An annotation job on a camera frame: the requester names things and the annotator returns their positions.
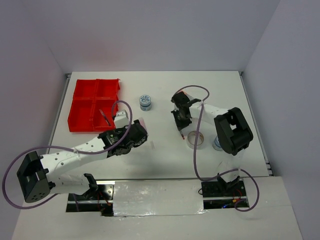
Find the blue gel pen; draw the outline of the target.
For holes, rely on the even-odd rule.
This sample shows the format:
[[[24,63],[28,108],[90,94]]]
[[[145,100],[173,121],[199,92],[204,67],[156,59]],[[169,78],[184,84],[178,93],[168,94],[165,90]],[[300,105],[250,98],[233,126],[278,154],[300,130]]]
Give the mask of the blue gel pen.
[[[110,124],[107,116],[106,116],[105,113],[103,112],[103,110],[102,110],[102,109],[99,109],[99,112],[101,113],[102,117],[104,118],[104,120],[106,121],[106,123],[108,124],[108,126],[110,127],[111,124]]]

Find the red gel pen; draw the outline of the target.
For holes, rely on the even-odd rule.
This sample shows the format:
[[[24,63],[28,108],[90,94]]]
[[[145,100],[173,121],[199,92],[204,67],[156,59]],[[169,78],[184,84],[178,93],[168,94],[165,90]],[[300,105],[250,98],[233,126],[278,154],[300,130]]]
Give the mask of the red gel pen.
[[[180,133],[180,135],[181,135],[182,139],[184,140],[184,139],[185,139],[185,135],[184,135],[184,133],[183,133],[183,127],[178,126],[178,127],[177,127],[177,129],[178,129],[178,131],[179,131],[179,133]]]

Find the clear pen cap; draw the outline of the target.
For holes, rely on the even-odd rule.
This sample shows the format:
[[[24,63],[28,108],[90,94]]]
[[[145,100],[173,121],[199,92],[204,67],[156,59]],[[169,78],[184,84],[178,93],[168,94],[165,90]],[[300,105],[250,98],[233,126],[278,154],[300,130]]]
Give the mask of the clear pen cap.
[[[150,141],[150,146],[151,146],[151,148],[152,148],[153,150],[155,149],[155,144],[154,144],[153,141]]]

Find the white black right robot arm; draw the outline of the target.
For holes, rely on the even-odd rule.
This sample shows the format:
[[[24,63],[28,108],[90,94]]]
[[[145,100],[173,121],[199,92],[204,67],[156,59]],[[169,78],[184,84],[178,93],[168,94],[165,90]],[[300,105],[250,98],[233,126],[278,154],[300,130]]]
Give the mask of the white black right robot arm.
[[[216,137],[212,145],[217,151],[223,151],[227,156],[219,164],[216,177],[202,178],[201,181],[208,182],[216,179],[217,191],[223,196],[230,195],[240,179],[243,153],[254,138],[242,111],[238,107],[226,109],[206,104],[203,100],[194,98],[184,91],[175,93],[171,102],[174,104],[171,113],[179,132],[187,128],[193,119],[197,120],[194,140],[190,144],[194,157],[200,146],[198,141],[201,122],[215,127]]]

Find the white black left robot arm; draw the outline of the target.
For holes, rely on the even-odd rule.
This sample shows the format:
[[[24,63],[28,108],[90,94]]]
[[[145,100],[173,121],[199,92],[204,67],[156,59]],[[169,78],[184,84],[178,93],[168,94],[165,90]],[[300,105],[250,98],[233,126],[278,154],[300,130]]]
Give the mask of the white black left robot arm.
[[[75,194],[86,200],[95,198],[99,187],[91,173],[69,175],[83,165],[128,154],[148,139],[145,126],[138,120],[130,126],[107,130],[92,140],[52,154],[27,153],[17,171],[24,201],[36,203],[50,194]]]

